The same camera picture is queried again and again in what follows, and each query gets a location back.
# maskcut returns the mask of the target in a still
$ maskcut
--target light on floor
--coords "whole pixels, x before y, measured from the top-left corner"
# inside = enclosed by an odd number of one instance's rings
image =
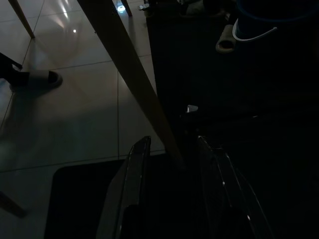
[[[122,5],[122,6],[119,6],[118,7],[118,11],[119,12],[124,12],[125,11],[125,7]]]

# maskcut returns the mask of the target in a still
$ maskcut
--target tiled floor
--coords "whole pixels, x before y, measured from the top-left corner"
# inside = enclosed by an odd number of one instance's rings
[[[23,70],[55,70],[64,82],[50,92],[12,94],[0,79],[0,191],[29,212],[0,210],[0,237],[43,238],[52,176],[64,166],[117,160],[145,135],[152,154],[163,144],[142,113],[76,0],[18,0],[36,39],[7,0],[0,0],[0,52]],[[146,19],[119,13],[154,87]]]

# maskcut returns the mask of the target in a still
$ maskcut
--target white slipper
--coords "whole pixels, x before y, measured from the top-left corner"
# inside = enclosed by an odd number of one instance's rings
[[[54,81],[49,83],[50,77],[54,77]],[[62,84],[62,76],[53,71],[31,71],[26,86],[12,86],[10,89],[13,92],[32,91],[32,90],[50,90],[59,87]]]
[[[235,50],[236,39],[233,37],[233,25],[226,25],[217,44],[216,51],[222,54],[231,53]]]

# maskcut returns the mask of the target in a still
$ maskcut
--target black rug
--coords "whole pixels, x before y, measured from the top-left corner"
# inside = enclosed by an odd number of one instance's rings
[[[108,185],[123,160],[59,169],[52,182],[46,239],[94,239]],[[199,178],[167,154],[147,161],[147,238],[207,238]]]

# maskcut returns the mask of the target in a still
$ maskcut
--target wooden table leg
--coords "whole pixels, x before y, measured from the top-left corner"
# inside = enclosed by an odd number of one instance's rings
[[[112,0],[78,2],[156,134],[183,170],[185,163],[170,125]]]
[[[122,4],[125,7],[125,11],[129,16],[132,16],[131,9],[129,7],[128,1],[127,0],[122,0]]]
[[[35,38],[34,34],[33,34],[33,31],[28,23],[28,21],[26,20],[25,16],[24,16],[24,13],[18,3],[17,0],[8,0],[9,3],[11,4],[13,10],[15,11],[15,13],[18,15],[20,21],[22,22],[25,30],[29,33],[30,37],[31,38]]]
[[[26,215],[25,211],[21,207],[19,207],[17,203],[15,203],[8,196],[6,196],[3,192],[0,192],[0,208],[19,218],[23,218]]]

